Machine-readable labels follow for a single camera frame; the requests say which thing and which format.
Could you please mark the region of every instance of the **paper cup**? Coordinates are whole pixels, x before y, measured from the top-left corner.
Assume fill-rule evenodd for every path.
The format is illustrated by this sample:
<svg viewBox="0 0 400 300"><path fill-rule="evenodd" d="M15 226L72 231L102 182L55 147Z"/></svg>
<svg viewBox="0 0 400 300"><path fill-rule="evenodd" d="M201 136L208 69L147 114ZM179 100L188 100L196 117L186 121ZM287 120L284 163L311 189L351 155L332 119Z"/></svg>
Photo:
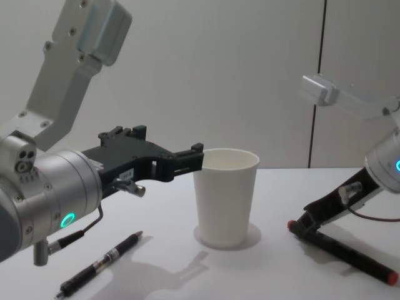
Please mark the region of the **paper cup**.
<svg viewBox="0 0 400 300"><path fill-rule="evenodd" d="M199 237L213 248L234 248L246 240L259 158L238 149L204 152L194 173Z"/></svg>

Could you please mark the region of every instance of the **black pen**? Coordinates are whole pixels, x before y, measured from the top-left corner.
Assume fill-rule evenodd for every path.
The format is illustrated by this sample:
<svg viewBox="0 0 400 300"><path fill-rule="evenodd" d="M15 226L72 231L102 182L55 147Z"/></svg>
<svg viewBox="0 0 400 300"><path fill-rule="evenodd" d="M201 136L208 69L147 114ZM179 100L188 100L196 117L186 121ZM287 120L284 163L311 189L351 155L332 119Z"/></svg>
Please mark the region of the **black pen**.
<svg viewBox="0 0 400 300"><path fill-rule="evenodd" d="M114 261L118 260L126 251L135 246L142 234L143 231L132 234L125 241L108 251L101 259L91 264L85 270L76 274L70 280L64 282L61 285L60 291L57 293L55 299L60 300L64 299L65 297L72 296L81 287L95 278L96 275L99 274L103 269L108 267Z"/></svg>

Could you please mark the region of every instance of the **cup rim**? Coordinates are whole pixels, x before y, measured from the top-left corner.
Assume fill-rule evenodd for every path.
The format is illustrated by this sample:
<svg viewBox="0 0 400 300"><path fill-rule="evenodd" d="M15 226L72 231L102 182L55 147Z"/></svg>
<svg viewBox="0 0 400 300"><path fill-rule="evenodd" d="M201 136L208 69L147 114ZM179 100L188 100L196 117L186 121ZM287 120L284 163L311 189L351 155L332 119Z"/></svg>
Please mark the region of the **cup rim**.
<svg viewBox="0 0 400 300"><path fill-rule="evenodd" d="M228 151L235 151L235 152L242 152L246 154L250 154L252 157L256 159L256 162L254 164L248 165L246 167L232 167L232 168L216 168L216 167L202 167L202 170L210 170L210 171L220 171L220 172L225 172L225 171L241 171L241 170L246 170L246 169L252 169L256 166L259 165L260 163L260 157L258 157L257 154L254 154L253 152L247 151L247 150L242 150L242 149L236 149L236 148L211 148L211 149L206 149L203 151L204 154L207 152L212 152L212 151L220 151L220 150L228 150Z"/></svg>

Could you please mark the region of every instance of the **green led ring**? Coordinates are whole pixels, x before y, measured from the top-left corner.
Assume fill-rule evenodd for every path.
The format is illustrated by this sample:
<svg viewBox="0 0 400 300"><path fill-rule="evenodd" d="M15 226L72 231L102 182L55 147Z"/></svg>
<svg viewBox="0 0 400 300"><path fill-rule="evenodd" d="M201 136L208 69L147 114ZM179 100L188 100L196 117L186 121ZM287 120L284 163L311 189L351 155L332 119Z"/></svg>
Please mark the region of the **green led ring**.
<svg viewBox="0 0 400 300"><path fill-rule="evenodd" d="M70 212L67 214L64 219L61 221L61 228L65 228L68 225L70 225L73 221L75 220L75 214L73 212Z"/></svg>

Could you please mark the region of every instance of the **white table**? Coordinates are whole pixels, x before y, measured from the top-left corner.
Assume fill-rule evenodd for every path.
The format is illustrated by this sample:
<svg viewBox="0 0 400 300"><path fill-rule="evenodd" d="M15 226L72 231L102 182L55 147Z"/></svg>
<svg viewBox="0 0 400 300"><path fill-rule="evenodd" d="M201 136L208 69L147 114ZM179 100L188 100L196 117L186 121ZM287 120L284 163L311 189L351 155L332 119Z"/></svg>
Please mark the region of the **white table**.
<svg viewBox="0 0 400 300"><path fill-rule="evenodd" d="M72 299L400 299L389 287L315 247L299 242L286 223L303 206L341 184L356 169L259 170L251 213L252 238L241 251L217 251L194 238L197 224L192 175L169 184L144 182L145 198L118 193L103 203L104 219L84 238L33 266L32 249L0 264L1 299L52 299L59 285L133 232L144 238ZM381 193L361 210L400 216L398 196ZM96 213L51 237L81 229ZM400 271L400 224L346 216L326 226L331 235Z"/></svg>

